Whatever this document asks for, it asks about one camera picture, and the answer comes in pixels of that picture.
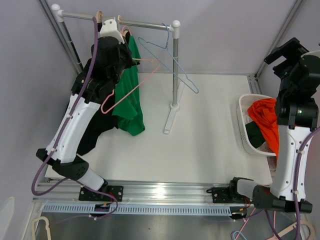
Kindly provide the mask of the orange t shirt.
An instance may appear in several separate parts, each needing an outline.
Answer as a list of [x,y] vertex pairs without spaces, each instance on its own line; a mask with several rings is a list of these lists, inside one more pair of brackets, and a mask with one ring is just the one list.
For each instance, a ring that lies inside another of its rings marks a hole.
[[278,156],[280,142],[275,105],[275,98],[263,98],[255,101],[247,113],[259,127],[268,147]]

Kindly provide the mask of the pink wire hanger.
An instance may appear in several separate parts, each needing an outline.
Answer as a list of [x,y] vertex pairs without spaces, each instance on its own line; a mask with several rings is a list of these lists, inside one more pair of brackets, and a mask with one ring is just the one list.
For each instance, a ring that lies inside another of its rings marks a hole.
[[103,103],[100,106],[100,111],[102,114],[107,114],[116,107],[117,102],[127,97],[135,89],[137,89],[139,83],[138,79],[138,63],[140,60],[147,61],[150,63],[160,62],[157,59],[144,59],[139,58],[140,53],[136,45],[135,39],[131,33],[130,28],[127,25],[124,25],[120,31],[122,37],[128,45],[129,50],[131,51],[131,57],[135,65],[132,65],[130,68],[126,68],[122,71],[122,76],[119,79],[119,82],[116,84],[115,88],[111,93],[104,99]]

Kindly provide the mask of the bright green t shirt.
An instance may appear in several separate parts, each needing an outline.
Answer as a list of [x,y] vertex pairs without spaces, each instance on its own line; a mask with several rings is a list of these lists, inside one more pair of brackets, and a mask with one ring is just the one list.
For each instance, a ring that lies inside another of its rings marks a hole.
[[127,97],[119,101],[112,114],[119,118],[118,128],[137,136],[145,130],[144,117],[140,104],[139,89],[135,89]]

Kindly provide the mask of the white and dark green shirt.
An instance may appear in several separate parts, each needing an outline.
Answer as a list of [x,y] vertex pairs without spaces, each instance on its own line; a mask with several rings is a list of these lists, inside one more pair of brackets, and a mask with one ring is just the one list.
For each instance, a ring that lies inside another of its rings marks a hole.
[[247,123],[245,125],[245,128],[246,128],[248,140],[254,148],[257,149],[266,142],[260,128],[254,121]]

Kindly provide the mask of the blue wire hanger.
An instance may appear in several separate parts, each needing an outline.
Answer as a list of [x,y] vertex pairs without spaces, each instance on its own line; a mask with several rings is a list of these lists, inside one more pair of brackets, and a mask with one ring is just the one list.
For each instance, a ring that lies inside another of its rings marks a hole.
[[[174,52],[171,53],[169,50],[169,38],[170,35],[172,35],[173,40],[178,40],[180,36],[180,30],[179,30],[179,25],[178,27],[171,25],[167,25],[165,23],[162,23],[160,25],[166,32],[167,32],[167,37],[165,40],[164,45],[159,45],[156,44],[152,41],[147,41],[142,37],[138,37],[138,42],[140,45],[156,60],[159,60],[160,63],[170,72],[173,74],[173,77],[176,77],[178,80],[180,80],[182,83],[185,84],[193,93],[198,94],[199,93],[199,88],[196,86],[196,84],[189,78],[188,74],[186,71],[183,69],[183,67],[179,64],[179,60],[177,56],[174,56]],[[169,68],[155,53],[153,53],[147,45],[152,45],[156,48],[165,50],[167,54],[170,56],[173,67]]]

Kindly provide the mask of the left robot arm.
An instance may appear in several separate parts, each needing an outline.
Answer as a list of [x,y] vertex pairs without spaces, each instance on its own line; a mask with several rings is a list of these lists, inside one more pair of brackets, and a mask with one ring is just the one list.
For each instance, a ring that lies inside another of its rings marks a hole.
[[116,87],[122,76],[135,68],[131,43],[127,34],[120,43],[114,37],[99,37],[91,46],[91,55],[71,88],[69,104],[53,140],[39,148],[42,160],[37,171],[51,166],[59,175],[90,189],[97,201],[107,197],[107,181],[90,168],[82,156],[90,152],[101,133],[117,126],[112,107],[116,103]]

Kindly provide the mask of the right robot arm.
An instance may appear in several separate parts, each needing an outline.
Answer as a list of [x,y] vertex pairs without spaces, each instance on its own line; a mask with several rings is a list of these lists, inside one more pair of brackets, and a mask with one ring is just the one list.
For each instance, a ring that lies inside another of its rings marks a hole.
[[234,177],[227,196],[235,203],[252,200],[257,209],[311,213],[313,205],[306,200],[304,181],[309,145],[320,131],[319,108],[313,98],[320,85],[320,53],[307,50],[293,37],[274,48],[264,62],[269,65],[280,57],[285,61],[273,67],[280,78],[275,103],[279,133],[275,177],[269,187]]

